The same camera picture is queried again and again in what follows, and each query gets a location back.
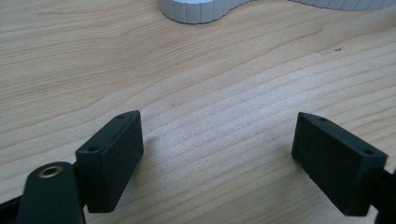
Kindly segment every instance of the white object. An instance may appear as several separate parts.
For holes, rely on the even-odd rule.
[[[158,0],[167,18],[183,23],[206,23],[220,19],[231,9],[254,0]],[[396,0],[291,0],[314,7],[359,11],[396,5]]]

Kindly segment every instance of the white curved object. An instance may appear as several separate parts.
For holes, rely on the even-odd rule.
[[[158,0],[167,18],[183,23],[206,23],[220,19],[231,9],[254,0]],[[291,0],[314,7],[360,11],[396,5],[396,0]]]

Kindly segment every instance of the light wood surface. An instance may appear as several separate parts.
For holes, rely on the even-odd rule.
[[[0,202],[139,109],[145,154],[88,223],[373,223],[344,217],[290,156],[299,111],[396,165],[396,7],[255,1],[169,21],[155,0],[0,2]]]

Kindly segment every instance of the wooden table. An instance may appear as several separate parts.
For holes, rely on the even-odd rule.
[[[116,210],[89,223],[373,223],[344,217],[290,155],[299,111],[396,165],[396,7],[256,1],[169,21],[155,0],[0,2],[0,202],[119,113],[145,155]]]

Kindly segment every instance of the hole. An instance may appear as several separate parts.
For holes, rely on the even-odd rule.
[[[59,174],[62,171],[62,166],[51,166],[48,167],[42,171],[40,171],[40,173],[38,174],[38,177],[40,178],[50,178],[53,177],[57,174]]]
[[[89,147],[88,150],[89,150],[90,152],[99,151],[99,147]]]
[[[374,152],[372,151],[372,150],[364,150],[363,151],[364,153],[366,153],[367,155],[373,155],[374,154]]]

